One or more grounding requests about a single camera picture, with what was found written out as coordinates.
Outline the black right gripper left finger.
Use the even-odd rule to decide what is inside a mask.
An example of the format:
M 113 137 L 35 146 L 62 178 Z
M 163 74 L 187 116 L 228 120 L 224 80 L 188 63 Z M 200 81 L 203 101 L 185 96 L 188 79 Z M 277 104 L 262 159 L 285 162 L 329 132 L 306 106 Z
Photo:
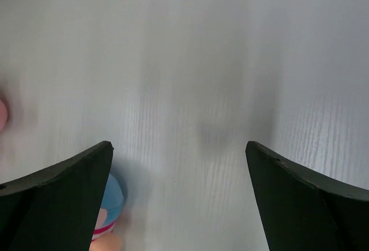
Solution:
M 113 150 L 102 141 L 1 184 L 1 250 L 88 250 Z

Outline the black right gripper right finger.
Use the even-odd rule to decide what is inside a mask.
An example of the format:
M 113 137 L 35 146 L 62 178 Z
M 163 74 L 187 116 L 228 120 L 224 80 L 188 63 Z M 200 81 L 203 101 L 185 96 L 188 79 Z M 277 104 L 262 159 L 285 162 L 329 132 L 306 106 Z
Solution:
M 368 250 L 368 190 L 246 145 L 248 170 L 270 250 Z

